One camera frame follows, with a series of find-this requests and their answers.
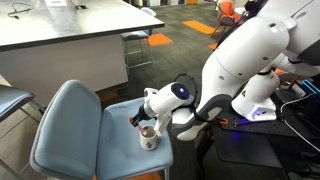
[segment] coffee mug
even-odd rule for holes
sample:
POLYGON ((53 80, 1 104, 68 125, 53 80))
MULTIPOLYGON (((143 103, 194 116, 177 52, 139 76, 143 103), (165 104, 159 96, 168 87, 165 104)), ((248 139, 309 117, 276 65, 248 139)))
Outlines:
POLYGON ((140 145, 144 150, 153 150, 157 147, 158 136, 153 126, 143 127, 145 133, 140 132, 140 145))

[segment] floor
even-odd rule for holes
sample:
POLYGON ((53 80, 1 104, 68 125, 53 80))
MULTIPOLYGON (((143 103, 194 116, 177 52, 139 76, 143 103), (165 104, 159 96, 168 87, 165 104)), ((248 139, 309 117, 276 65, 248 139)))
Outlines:
MULTIPOLYGON (((154 7, 152 9, 157 13, 157 18, 165 22, 165 27, 155 29, 154 33, 162 33, 173 42, 152 47, 155 68, 146 65, 131 69, 128 87, 118 90, 119 97, 103 104, 104 107, 109 104, 142 97, 145 87, 160 89, 171 83, 180 73, 187 73, 194 77, 199 91, 201 90, 201 70, 212 53, 212 50, 208 46, 216 43, 221 34, 217 33, 214 38, 210 38, 210 35, 197 32, 181 22, 197 20, 208 26, 216 27, 217 13, 214 10, 214 4, 166 6, 154 7)), ((132 59, 130 62, 135 63, 137 59, 140 59, 140 56, 132 55, 132 59)), ((187 79, 181 79, 181 82, 189 87, 189 89, 192 89, 192 83, 187 79)), ((33 111, 33 113, 35 116, 40 117, 38 112, 33 111)), ((14 121, 22 119, 24 115, 21 112, 17 112, 13 116, 14 118, 11 117, 12 119, 8 123, 3 122, 0 124, 0 132, 12 126, 14 121)), ((0 158, 17 172, 28 162, 36 128, 37 124, 31 119, 27 119, 13 132, 1 139, 0 158)), ((172 135, 171 140, 174 151, 174 164, 170 169, 170 178, 172 180, 196 180, 198 176, 194 160, 194 148, 197 146, 198 140, 181 142, 172 135)), ((288 179, 287 175, 280 169, 222 162, 217 157, 214 146, 206 154, 202 170, 204 172, 202 179, 288 179)), ((44 176, 35 173, 30 167, 21 176, 27 180, 46 179, 44 176)), ((0 179, 10 180, 13 177, 0 168, 0 179)))

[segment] chair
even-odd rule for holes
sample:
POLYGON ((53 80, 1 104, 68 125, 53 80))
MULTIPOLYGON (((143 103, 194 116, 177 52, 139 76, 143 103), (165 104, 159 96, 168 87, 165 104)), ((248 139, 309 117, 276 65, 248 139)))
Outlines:
MULTIPOLYGON (((159 170, 169 179, 173 163, 168 132, 152 151, 143 150, 139 131, 128 121, 143 98, 101 110, 99 97, 77 80, 56 93, 39 125, 30 155, 38 172, 60 179, 126 179, 159 170)), ((142 121, 142 126, 155 120, 142 121)))
POLYGON ((222 33, 224 33, 227 26, 233 26, 236 20, 240 17, 240 14, 234 12, 233 3, 231 0, 223 0, 219 3, 219 10, 217 20, 219 22, 218 27, 215 28, 211 37, 216 33, 220 26, 224 26, 222 33))
MULTIPOLYGON (((21 110, 24 112, 27 117, 20 120, 17 124, 15 124, 13 127, 11 127, 8 131, 3 133, 0 136, 0 139, 2 139, 5 135, 7 135, 10 131, 12 131, 15 127, 17 127, 19 124, 21 124, 24 120, 26 120, 28 117, 30 117, 35 122, 39 123, 39 120, 37 120, 35 117, 33 117, 30 113, 28 113, 26 110, 24 110, 22 107, 27 103, 33 103, 39 110, 45 111, 43 107, 41 107, 36 101, 34 101, 34 95, 32 93, 26 92, 24 90, 6 86, 0 84, 0 122, 4 121, 9 117, 11 114, 16 112, 17 110, 21 110)), ((6 169, 12 176, 14 176, 16 179, 21 179, 19 177, 19 174, 13 171, 4 161, 0 160, 0 166, 2 166, 4 169, 6 169)))
MULTIPOLYGON (((151 10, 150 8, 143 7, 143 8, 141 8, 141 11, 149 14, 150 16, 153 16, 153 17, 156 16, 156 13, 153 10, 151 10)), ((145 64, 152 63, 152 67, 154 68, 153 56, 152 56, 152 53, 151 53, 151 49, 150 49, 150 45, 149 45, 149 39, 148 39, 151 35, 152 35, 152 29, 140 30, 140 31, 134 31, 134 32, 128 32, 128 33, 122 33, 121 34, 122 41, 124 42, 124 53, 125 53, 125 60, 126 60, 126 67, 127 67, 128 74, 129 74, 129 69, 130 68, 142 66, 142 65, 145 65, 145 64), (141 46, 141 39, 146 39, 147 40, 150 60, 147 61, 147 62, 135 64, 135 65, 129 65, 129 55, 130 54, 141 53, 141 57, 143 59, 143 50, 142 50, 142 46, 141 46), (132 41, 132 40, 139 40, 140 50, 129 52, 128 43, 127 42, 128 41, 132 41)))

